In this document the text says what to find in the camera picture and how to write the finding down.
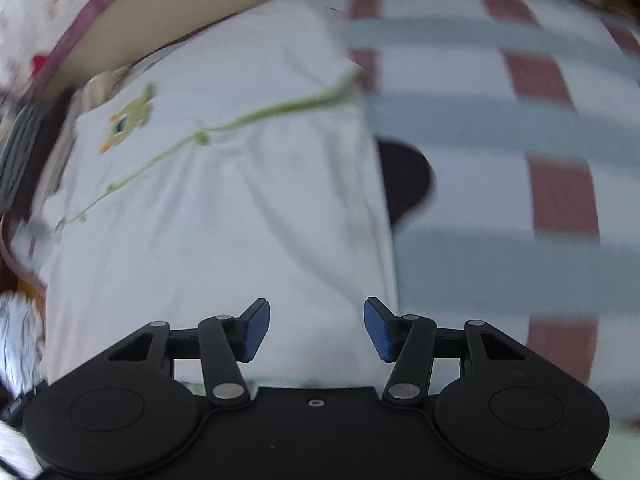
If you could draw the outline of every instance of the white fabric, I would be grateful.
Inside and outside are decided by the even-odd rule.
[[[587,63],[560,61],[558,66],[578,113],[640,127],[638,81]]]
[[[381,0],[381,15],[386,19],[452,16],[488,20],[482,0]]]
[[[160,50],[156,50],[155,52],[149,54],[144,59],[140,60],[139,62],[137,62],[136,64],[134,64],[131,67],[131,69],[127,73],[127,76],[124,78],[124,81],[123,81],[122,85],[123,86],[127,86],[135,78],[137,78],[140,74],[142,74],[146,70],[150,69],[153,65],[155,65],[160,60],[162,60],[165,57],[167,57],[174,50],[178,50],[179,48],[182,48],[185,44],[189,43],[191,40],[194,40],[195,38],[197,38],[201,34],[202,34],[202,32],[197,34],[196,36],[193,36],[192,38],[188,38],[186,40],[183,40],[180,43],[171,44],[169,46],[166,46],[164,48],[161,48]]]
[[[0,457],[23,478],[36,478],[42,473],[42,466],[38,463],[26,437],[4,422],[0,422]],[[0,479],[15,480],[15,477],[0,469]]]
[[[640,247],[640,178],[594,164],[591,174],[602,243],[621,249]]]
[[[523,154],[418,148],[436,175],[436,189],[422,213],[412,215],[412,227],[533,238],[529,167]]]
[[[275,0],[172,53],[80,118],[52,200],[73,215],[197,128],[338,86],[353,65],[325,19],[323,0]],[[108,117],[147,82],[156,86],[149,122],[99,155]],[[355,104],[188,144],[67,225],[42,273],[50,380],[152,320],[195,327],[256,298],[270,301],[271,325],[247,379],[388,378],[362,310],[374,295],[397,311],[390,229],[376,145]],[[201,380],[198,363],[183,364],[177,379]]]
[[[502,53],[467,46],[387,46],[380,52],[380,91],[516,99]]]
[[[21,294],[0,294],[0,381],[17,397],[42,377],[42,320],[36,306]]]
[[[590,43],[615,48],[616,42],[608,33],[598,15],[591,9],[581,8],[573,2],[562,5],[562,0],[524,0],[543,28],[559,34],[575,35]]]

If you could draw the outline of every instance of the gray fabric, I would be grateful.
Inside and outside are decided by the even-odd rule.
[[[0,156],[0,211],[2,213],[11,210],[14,204],[41,124],[42,114],[34,103],[25,105],[15,118],[14,126]]]
[[[575,110],[516,104],[482,96],[437,96],[416,93],[366,95],[371,132],[420,148],[454,146],[495,148],[584,158],[640,173],[640,135],[631,126],[578,115]]]
[[[640,253],[585,237],[398,229],[394,237],[403,312],[632,314]]]
[[[549,54],[558,61],[599,65],[628,77],[640,76],[640,58],[626,56],[612,47],[590,43],[579,36],[563,35],[520,23],[428,17],[394,20],[356,20],[337,24],[349,48],[379,48],[391,45],[428,44],[499,48]]]

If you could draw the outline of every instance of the white cloth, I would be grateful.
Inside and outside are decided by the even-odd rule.
[[[20,473],[22,478],[36,478],[42,473],[42,466],[26,437],[4,422],[0,422],[0,457]],[[0,469],[0,479],[14,480],[15,477]]]
[[[194,129],[326,94],[352,75],[323,0],[274,0],[228,20],[79,119],[58,203],[72,216]],[[108,117],[147,82],[149,122],[98,155]],[[152,320],[195,327],[256,298],[269,300],[271,325],[242,367],[248,380],[388,378],[362,311],[368,296],[397,311],[390,229],[376,145],[353,103],[188,144],[66,225],[42,274],[50,380]],[[176,378],[201,381],[199,364],[178,364]]]
[[[21,294],[0,294],[0,381],[17,397],[36,387],[42,357],[42,320],[36,306]]]

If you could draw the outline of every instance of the bedding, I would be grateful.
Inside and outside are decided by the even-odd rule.
[[[0,382],[12,399],[34,389],[42,376],[42,320],[33,303],[21,294],[0,294]]]
[[[0,0],[0,88],[30,99],[114,0]]]
[[[357,73],[323,0],[273,0],[83,114],[44,207],[60,237],[41,270],[49,380],[153,319],[190,328],[265,297],[249,381],[382,385],[362,298],[397,311],[396,287]],[[201,381],[199,364],[176,378]]]
[[[402,313],[484,319],[640,415],[638,25],[573,0],[329,0],[372,133],[430,162]],[[431,388],[458,376],[436,362]]]
[[[40,166],[39,179],[31,195],[30,213],[36,221],[42,216],[45,200],[60,186],[62,173],[76,141],[76,120],[82,113],[87,113],[111,99],[120,89],[128,70],[129,67],[121,67],[98,74],[71,97],[68,113],[56,135],[57,140],[44,166]]]

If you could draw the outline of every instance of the green embroidered vine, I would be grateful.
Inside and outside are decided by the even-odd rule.
[[[59,231],[64,226],[69,225],[77,220],[83,220],[86,218],[86,213],[94,207],[98,202],[107,198],[110,194],[116,192],[119,189],[125,187],[129,182],[136,179],[145,171],[149,170],[151,167],[156,165],[160,160],[168,157],[169,155],[173,155],[174,153],[181,150],[183,147],[187,146],[191,142],[196,142],[201,146],[208,146],[211,143],[211,133],[221,132],[223,130],[231,130],[233,128],[237,128],[238,126],[243,126],[248,123],[252,123],[254,121],[258,121],[260,119],[265,119],[267,117],[271,117],[274,115],[279,115],[288,112],[294,112],[299,110],[311,110],[314,108],[325,107],[330,105],[338,105],[344,102],[348,102],[352,100],[353,94],[351,93],[351,83],[353,82],[354,76],[357,74],[358,69],[353,71],[348,71],[343,75],[341,81],[333,88],[328,89],[325,92],[320,94],[316,94],[315,96],[308,96],[303,99],[297,101],[291,101],[288,103],[282,103],[271,107],[262,108],[260,110],[256,110],[245,114],[237,119],[232,120],[231,122],[224,124],[222,126],[203,128],[198,130],[197,132],[192,133],[190,136],[185,137],[183,140],[180,140],[176,144],[174,144],[169,149],[165,150],[159,155],[156,155],[152,158],[148,163],[142,166],[135,173],[130,174],[128,177],[124,178],[119,182],[113,182],[107,186],[105,192],[96,198],[93,202],[91,202],[87,207],[82,209],[81,212],[76,214],[70,219],[66,217],[62,217],[56,227],[53,229],[54,232]]]

